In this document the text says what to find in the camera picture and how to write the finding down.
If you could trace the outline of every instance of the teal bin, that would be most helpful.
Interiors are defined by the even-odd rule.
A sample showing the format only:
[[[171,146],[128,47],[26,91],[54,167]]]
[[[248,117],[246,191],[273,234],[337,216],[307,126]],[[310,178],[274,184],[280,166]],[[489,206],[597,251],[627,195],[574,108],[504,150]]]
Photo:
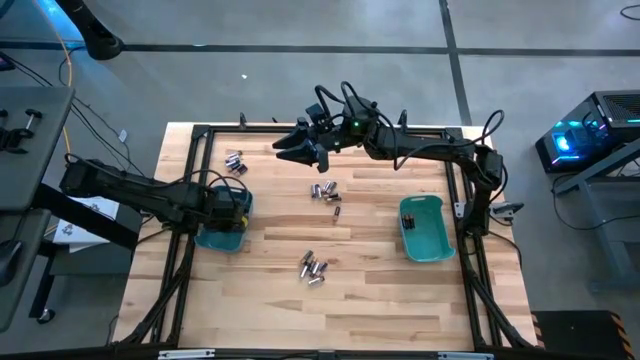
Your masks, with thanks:
[[[402,215],[413,215],[415,228],[403,228]],[[449,246],[442,218],[442,200],[439,197],[424,195],[403,199],[398,219],[404,250],[412,261],[442,261],[456,254],[456,250]]]
[[[216,186],[216,191],[227,191],[225,185]],[[231,193],[234,199],[239,201],[245,201],[248,198],[247,208],[245,209],[245,216],[249,219],[251,212],[253,211],[253,195],[250,192],[240,188],[231,188]],[[236,232],[221,232],[203,229],[195,238],[196,245],[199,247],[218,250],[226,253],[235,253],[242,249],[245,238],[247,236],[247,230],[249,224],[245,226],[245,230]]]

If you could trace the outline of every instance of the wooden table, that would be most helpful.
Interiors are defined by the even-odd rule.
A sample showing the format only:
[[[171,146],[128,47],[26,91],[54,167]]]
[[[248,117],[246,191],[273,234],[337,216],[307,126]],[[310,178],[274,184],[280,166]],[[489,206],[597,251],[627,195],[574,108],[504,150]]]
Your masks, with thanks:
[[[167,126],[157,179],[182,176],[193,125]],[[480,130],[463,128],[466,138],[477,137]],[[319,174],[315,167],[276,159],[271,144],[281,136],[215,137],[212,169],[226,171],[225,155],[244,152],[249,171],[241,179],[254,194],[254,212],[242,252],[196,248],[180,346],[471,350],[458,256],[431,264],[410,262],[398,226],[403,197],[437,195],[444,201],[449,242],[456,247],[444,163],[411,159],[394,172],[390,162],[371,160],[363,149],[350,148],[330,155],[330,170]],[[310,198],[311,184],[328,179],[338,182],[343,197],[335,225],[335,205]],[[509,228],[491,227],[512,238]],[[150,222],[141,236],[158,229],[158,223]],[[169,237],[165,233],[136,249],[114,339],[128,335],[156,300]],[[504,240],[487,236],[484,242],[495,299],[535,344],[517,255]],[[326,282],[318,288],[298,278],[298,261],[308,249],[330,264]],[[486,313],[479,307],[489,341]],[[172,304],[169,311],[165,335]]]

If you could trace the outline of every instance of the black table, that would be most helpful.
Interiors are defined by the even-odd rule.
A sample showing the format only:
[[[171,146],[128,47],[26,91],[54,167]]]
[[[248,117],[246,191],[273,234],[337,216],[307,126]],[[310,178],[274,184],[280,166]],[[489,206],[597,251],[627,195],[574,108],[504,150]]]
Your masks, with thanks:
[[[11,322],[37,254],[49,257],[50,261],[40,281],[30,317],[38,318],[45,310],[53,283],[53,276],[49,274],[51,259],[59,250],[55,244],[42,241],[51,215],[127,249],[135,249],[137,244],[139,222],[137,226],[123,225],[41,183],[73,97],[74,90],[67,87],[0,87],[0,109],[8,112],[6,119],[0,118],[0,126],[4,129],[24,128],[29,121],[25,114],[27,109],[42,113],[41,119],[33,119],[31,123],[33,137],[23,139],[19,145],[26,153],[0,151],[0,240],[8,240],[5,237],[10,238],[15,233],[15,238],[25,246],[18,273],[10,284],[0,287],[0,332]],[[15,232],[15,224],[21,217],[25,220]]]

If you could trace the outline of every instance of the blue led light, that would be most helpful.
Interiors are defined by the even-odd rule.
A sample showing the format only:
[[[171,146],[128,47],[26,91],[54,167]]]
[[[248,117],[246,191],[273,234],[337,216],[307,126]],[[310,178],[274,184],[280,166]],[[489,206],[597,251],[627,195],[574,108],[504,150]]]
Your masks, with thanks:
[[[558,136],[556,138],[556,145],[558,146],[558,149],[560,151],[571,150],[571,146],[569,146],[569,143],[567,142],[567,138],[565,138],[564,136]]]
[[[555,160],[553,160],[551,162],[551,165],[555,165],[558,161],[560,160],[578,160],[580,159],[580,156],[578,155],[564,155],[564,156],[558,156]]]

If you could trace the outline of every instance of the concrete floor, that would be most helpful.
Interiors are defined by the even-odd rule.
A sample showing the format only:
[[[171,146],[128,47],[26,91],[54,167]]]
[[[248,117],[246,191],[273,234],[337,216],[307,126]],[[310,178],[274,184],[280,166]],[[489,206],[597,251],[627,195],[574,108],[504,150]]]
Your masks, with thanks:
[[[449,0],[449,9],[458,47],[639,50],[640,22],[618,14],[632,3]],[[447,46],[438,0],[87,0],[87,4],[129,44]],[[65,39],[78,39],[68,26],[60,26]],[[55,41],[27,1],[16,2],[0,20],[0,34],[0,41]],[[60,51],[6,52],[57,81]],[[235,121],[240,111],[250,121],[270,121],[272,116],[292,121],[315,101],[316,84],[337,90],[341,80],[349,80],[362,96],[378,100],[392,118],[407,108],[412,124],[460,125],[456,99],[461,88],[456,93],[449,60],[448,55],[430,54],[125,52],[95,62],[83,51],[73,54],[77,96],[114,128],[129,132],[132,160],[148,175],[154,172],[167,122]],[[531,308],[617,312],[636,349],[640,349],[640,297],[588,291],[589,281],[607,276],[602,251],[593,234],[568,229],[555,217],[550,181],[533,143],[590,92],[640,88],[638,60],[460,57],[472,124],[482,125],[497,108],[507,115],[493,139],[509,168],[508,199],[526,204],[518,213],[514,233],[523,253]],[[14,71],[0,73],[0,84],[34,83]],[[93,123],[109,140],[117,141],[97,120]],[[70,116],[67,124],[75,153],[113,163],[78,119]],[[63,152],[60,141],[46,182],[57,184],[61,178]],[[0,352],[104,344],[126,280],[57,281],[50,305],[58,317],[38,326],[26,318],[26,309],[41,269],[40,263],[34,268],[12,328],[0,334]]]

